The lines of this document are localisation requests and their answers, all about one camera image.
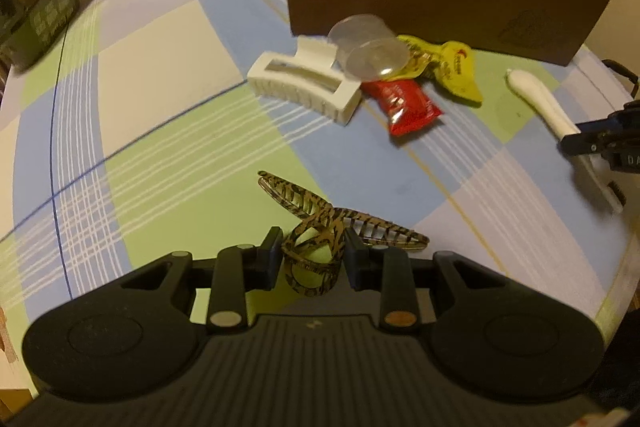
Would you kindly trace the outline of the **black metal chair frame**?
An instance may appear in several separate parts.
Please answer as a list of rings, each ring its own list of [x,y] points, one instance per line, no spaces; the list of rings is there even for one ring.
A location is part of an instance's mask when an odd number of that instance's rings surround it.
[[[602,63],[608,69],[611,69],[612,72],[615,72],[616,75],[622,76],[632,84],[630,95],[631,98],[635,98],[639,92],[639,76],[631,72],[631,70],[623,64],[614,60],[603,60]]]

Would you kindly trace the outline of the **checked tablecloth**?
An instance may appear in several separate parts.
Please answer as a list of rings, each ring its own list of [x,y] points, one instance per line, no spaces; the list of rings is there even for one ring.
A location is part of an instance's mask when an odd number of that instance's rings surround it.
[[[346,126],[258,98],[256,58],[291,54],[286,0],[91,0],[1,106],[1,327],[169,251],[208,258],[296,221],[266,170],[337,206],[415,229],[593,317],[614,333],[639,278],[639,181],[613,212],[508,87],[524,69],[570,118],[626,102],[588,50],[565,67],[480,52],[473,108],[426,86],[442,117],[406,143],[363,101]]]

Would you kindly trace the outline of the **red snack packet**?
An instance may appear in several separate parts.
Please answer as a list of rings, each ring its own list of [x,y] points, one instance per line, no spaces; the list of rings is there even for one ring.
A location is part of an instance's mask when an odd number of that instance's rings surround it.
[[[366,81],[360,89],[378,102],[394,138],[421,131],[442,116],[442,110],[414,79]]]

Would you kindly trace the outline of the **white toothbrush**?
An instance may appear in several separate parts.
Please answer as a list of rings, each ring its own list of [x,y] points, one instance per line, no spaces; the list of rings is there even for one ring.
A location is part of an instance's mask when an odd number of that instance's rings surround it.
[[[521,69],[506,71],[506,85],[509,89],[525,101],[544,120],[549,129],[561,142],[570,134],[577,134],[579,129],[566,115],[564,109],[556,101],[551,91],[533,74]],[[573,156],[574,164],[578,165],[589,176],[602,194],[612,211],[621,213],[626,204],[626,196],[613,181],[606,181],[593,166],[593,161],[587,155]]]

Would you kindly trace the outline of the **clear plastic cup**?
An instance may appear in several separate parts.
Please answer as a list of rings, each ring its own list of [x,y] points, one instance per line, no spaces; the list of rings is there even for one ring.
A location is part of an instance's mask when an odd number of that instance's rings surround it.
[[[344,72],[361,81],[390,78],[409,62],[408,46],[376,15],[346,17],[330,29],[328,39]]]

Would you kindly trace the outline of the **white hair claw clip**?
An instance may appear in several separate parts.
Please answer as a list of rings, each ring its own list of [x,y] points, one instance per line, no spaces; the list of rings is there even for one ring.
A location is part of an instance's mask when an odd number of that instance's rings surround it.
[[[337,47],[299,36],[293,55],[264,52],[247,73],[255,93],[297,103],[346,126],[361,100],[360,82],[335,69]]]

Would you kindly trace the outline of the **yellow snack packet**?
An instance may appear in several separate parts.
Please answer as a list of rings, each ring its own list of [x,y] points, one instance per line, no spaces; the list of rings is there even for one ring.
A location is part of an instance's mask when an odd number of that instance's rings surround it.
[[[459,41],[434,44],[410,35],[397,39],[407,46],[409,61],[393,79],[426,76],[465,103],[480,106],[484,102],[475,81],[475,54],[470,46]]]

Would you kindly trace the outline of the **tortoiseshell hair clip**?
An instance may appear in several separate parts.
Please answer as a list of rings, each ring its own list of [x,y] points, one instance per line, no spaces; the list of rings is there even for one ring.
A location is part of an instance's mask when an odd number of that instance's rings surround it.
[[[283,239],[286,283],[306,297],[318,297],[337,282],[345,254],[345,231],[353,229],[367,246],[423,251],[430,239],[413,229],[355,209],[335,207],[320,195],[265,170],[258,185],[278,205],[300,219]]]

